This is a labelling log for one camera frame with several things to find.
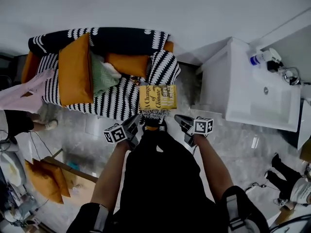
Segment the bottle with blue label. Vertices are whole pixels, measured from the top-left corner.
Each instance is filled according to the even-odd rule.
[[[278,52],[272,48],[270,48],[269,50],[266,50],[265,52],[256,54],[255,56],[250,58],[250,62],[253,66],[256,66],[260,63],[272,61],[272,60],[277,63],[280,63],[280,61],[282,60]]]

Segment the book cover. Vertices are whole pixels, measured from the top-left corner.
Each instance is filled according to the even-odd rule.
[[[139,107],[141,110],[176,109],[176,85],[141,85]]]

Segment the chrome faucet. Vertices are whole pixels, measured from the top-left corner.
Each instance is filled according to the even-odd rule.
[[[293,76],[288,77],[287,71],[291,71]],[[300,78],[300,71],[296,67],[280,67],[277,72],[282,75],[282,79],[285,80],[287,83],[290,83],[291,78],[296,78],[294,82],[291,83],[291,85],[297,85],[301,82]]]

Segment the sink basin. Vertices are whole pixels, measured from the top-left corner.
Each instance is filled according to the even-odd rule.
[[[251,65],[249,57],[255,53],[231,38],[204,63],[199,107],[222,113],[228,121],[296,132],[300,88],[269,72],[266,63]]]

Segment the pink cloth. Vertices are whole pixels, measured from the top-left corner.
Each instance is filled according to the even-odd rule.
[[[54,73],[54,69],[47,69],[27,83],[0,91],[0,109],[36,113],[43,104],[42,96],[45,95],[45,81],[52,78]],[[32,95],[22,97],[27,92],[32,93]]]

